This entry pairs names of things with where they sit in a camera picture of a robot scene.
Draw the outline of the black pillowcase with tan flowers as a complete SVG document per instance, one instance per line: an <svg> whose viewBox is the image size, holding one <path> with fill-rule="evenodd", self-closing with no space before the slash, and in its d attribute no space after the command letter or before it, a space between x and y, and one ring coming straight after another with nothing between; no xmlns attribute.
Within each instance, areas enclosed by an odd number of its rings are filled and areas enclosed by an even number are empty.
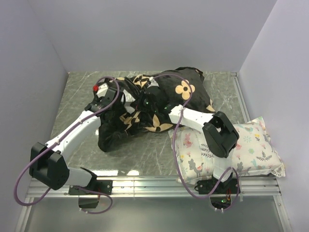
<svg viewBox="0 0 309 232"><path fill-rule="evenodd" d="M119 100L102 116L98 129L98 146L108 152L122 139L142 131L164 132L174 128L167 108L185 105L187 108L215 113L213 102L203 86L203 72L194 67L179 67L161 73L118 77L98 84L103 88L120 88Z"/></svg>

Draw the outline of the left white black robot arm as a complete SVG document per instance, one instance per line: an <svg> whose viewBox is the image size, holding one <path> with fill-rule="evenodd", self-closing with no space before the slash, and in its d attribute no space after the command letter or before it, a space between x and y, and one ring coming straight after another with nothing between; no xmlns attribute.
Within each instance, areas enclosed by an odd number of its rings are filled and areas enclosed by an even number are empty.
<svg viewBox="0 0 309 232"><path fill-rule="evenodd" d="M67 159L83 139L98 129L112 107L121 103L122 90L109 87L103 96L94 96L79 117L63 132L45 144L31 148L29 174L53 190L75 186L85 194L97 190L97 175L85 168L72 168Z"/></svg>

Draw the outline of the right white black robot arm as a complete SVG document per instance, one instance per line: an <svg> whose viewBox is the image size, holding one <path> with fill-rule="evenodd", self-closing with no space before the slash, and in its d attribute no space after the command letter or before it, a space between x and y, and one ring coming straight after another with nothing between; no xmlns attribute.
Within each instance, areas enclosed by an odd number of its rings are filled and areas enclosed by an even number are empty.
<svg viewBox="0 0 309 232"><path fill-rule="evenodd" d="M209 150L214 155L213 189L218 193L224 193L229 189L229 182L233 176L231 155L237 145L239 134L223 112L211 114L186 108L194 93L191 86L188 86L187 89L189 97L183 105L176 105L168 101L166 94L158 86L143 90L139 105L145 106L148 110L158 109L169 117L171 123L176 125L172 137L172 150L175 159L177 158L176 132L180 125L195 129L204 136Z"/></svg>

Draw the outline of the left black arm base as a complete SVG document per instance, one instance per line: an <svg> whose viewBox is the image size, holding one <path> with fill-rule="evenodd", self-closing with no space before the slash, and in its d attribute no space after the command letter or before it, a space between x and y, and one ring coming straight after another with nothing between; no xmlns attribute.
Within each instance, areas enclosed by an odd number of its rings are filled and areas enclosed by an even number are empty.
<svg viewBox="0 0 309 232"><path fill-rule="evenodd" d="M78 206L81 211L88 214L101 214L110 210L113 205L112 188L112 180L96 180L93 185L87 187L70 186L68 195L78 196ZM98 206L101 197L107 197L110 200L109 206L103 211L88 211L88 209L95 209Z"/></svg>

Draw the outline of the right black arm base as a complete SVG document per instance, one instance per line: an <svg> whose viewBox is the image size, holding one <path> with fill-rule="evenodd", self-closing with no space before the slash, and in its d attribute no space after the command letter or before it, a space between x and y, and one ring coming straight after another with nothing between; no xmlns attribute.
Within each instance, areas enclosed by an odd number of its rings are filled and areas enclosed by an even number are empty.
<svg viewBox="0 0 309 232"><path fill-rule="evenodd" d="M194 187L194 190L199 195L208 194L215 186L216 179L199 180ZM214 210L221 210L222 212L228 209L232 205L232 195L240 194L240 187L237 179L232 178L226 185L220 183L213 192L214 195L222 195L221 197L210 197L210 203Z"/></svg>

